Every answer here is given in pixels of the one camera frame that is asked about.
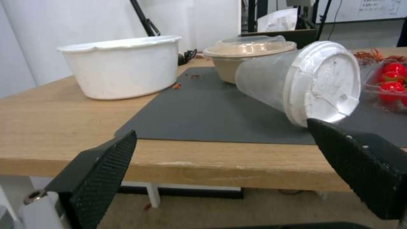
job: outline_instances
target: clear plastic cup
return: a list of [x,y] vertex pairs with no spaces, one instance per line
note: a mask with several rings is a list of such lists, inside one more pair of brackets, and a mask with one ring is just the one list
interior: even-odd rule
[[307,118],[335,123],[349,116],[361,91],[357,60],[329,41],[246,60],[236,71],[236,85],[303,127]]

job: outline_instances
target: gray mat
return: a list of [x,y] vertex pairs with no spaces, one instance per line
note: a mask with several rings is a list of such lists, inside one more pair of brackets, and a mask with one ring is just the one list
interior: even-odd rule
[[[307,129],[294,126],[284,113],[246,96],[235,85],[222,82],[213,67],[189,68],[178,82],[181,89],[162,91],[116,135],[134,129],[140,139],[315,144]],[[407,146],[406,114],[384,112],[364,101],[339,126],[376,133],[400,147]]]

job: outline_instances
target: white bowl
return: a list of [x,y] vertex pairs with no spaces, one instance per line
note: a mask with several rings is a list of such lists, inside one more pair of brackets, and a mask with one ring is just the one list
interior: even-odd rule
[[178,36],[143,37],[58,48],[83,93],[126,99],[165,89],[177,79]]

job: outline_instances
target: carpet floor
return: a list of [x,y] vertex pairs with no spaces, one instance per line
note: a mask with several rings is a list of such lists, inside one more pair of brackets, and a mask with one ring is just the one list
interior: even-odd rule
[[157,209],[144,209],[147,195],[117,194],[99,229],[219,228],[309,222],[354,222],[373,229],[394,229],[395,220],[377,218],[353,193],[281,194],[244,189],[244,199],[161,196]]

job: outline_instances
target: red tomato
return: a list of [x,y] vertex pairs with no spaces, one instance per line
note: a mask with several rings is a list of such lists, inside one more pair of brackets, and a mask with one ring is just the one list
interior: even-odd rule
[[386,64],[383,69],[384,73],[397,72],[400,75],[402,75],[404,71],[405,71],[404,65],[398,62]]
[[[381,92],[387,92],[387,93],[403,93],[405,91],[404,86],[395,81],[389,81],[385,82],[380,85],[380,91]],[[379,93],[379,98],[383,102],[393,102],[396,101],[400,98],[399,95],[389,95],[389,94],[384,94],[384,93]]]
[[397,81],[401,84],[405,84],[404,77],[397,72],[386,72],[379,77],[379,82]]
[[404,72],[401,74],[404,78],[407,78],[407,68],[404,68]]

